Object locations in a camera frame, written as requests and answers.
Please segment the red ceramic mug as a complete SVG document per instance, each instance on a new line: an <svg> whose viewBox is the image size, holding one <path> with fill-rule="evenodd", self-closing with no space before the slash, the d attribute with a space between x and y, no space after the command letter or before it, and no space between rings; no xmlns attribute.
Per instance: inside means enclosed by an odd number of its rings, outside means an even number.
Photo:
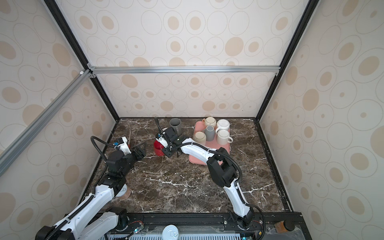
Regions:
<svg viewBox="0 0 384 240"><path fill-rule="evenodd" d="M164 156L165 154L163 153L163 148L164 146L158 142L157 140L154 141L154 152L156 156Z"/></svg>

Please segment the dark grey ceramic mug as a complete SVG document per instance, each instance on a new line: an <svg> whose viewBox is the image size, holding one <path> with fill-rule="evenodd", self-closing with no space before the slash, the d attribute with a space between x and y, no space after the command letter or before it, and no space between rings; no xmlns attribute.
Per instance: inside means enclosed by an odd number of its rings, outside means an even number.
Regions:
<svg viewBox="0 0 384 240"><path fill-rule="evenodd" d="M170 120L170 127L175 131L175 133L180 136L182 134L182 121L178 118L173 118Z"/></svg>

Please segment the beige ceramic mug front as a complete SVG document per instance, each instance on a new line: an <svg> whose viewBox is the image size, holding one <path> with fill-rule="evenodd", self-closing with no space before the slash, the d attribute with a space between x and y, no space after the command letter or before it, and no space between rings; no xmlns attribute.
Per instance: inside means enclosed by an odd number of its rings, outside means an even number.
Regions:
<svg viewBox="0 0 384 240"><path fill-rule="evenodd" d="M205 145L207 141L206 134L204 132L196 132L194 133L193 140L201 145Z"/></svg>

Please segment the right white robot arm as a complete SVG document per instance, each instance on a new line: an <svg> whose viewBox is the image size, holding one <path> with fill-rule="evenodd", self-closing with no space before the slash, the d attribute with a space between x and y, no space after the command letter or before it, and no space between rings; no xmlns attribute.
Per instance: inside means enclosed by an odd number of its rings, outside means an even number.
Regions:
<svg viewBox="0 0 384 240"><path fill-rule="evenodd" d="M254 209L261 215L259 221L262 230L266 229L265 216L262 210L247 202L240 187L243 174L240 166L232 159L224 148L213 149L197 143L192 138L179 135L173 128L162 129L159 119L155 117L159 132L156 141L162 146L162 152L171 157L175 153L183 153L197 158L207 164L213 182L223 188L233 206L232 218L237 225L247 230L255 222Z"/></svg>

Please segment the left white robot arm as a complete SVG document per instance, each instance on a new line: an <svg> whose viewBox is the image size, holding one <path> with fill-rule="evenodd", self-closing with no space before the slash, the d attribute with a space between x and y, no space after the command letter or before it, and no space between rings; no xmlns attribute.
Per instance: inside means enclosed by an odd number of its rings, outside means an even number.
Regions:
<svg viewBox="0 0 384 240"><path fill-rule="evenodd" d="M43 226L36 234L37 240L98 240L109 231L124 231L129 225L127 210L111 207L105 212L100 210L116 197L127 192L126 176L136 162L147 155L147 144L134 147L122 137L113 144L105 144L114 151L105 161L105 169L89 195L63 219L53 226Z"/></svg>

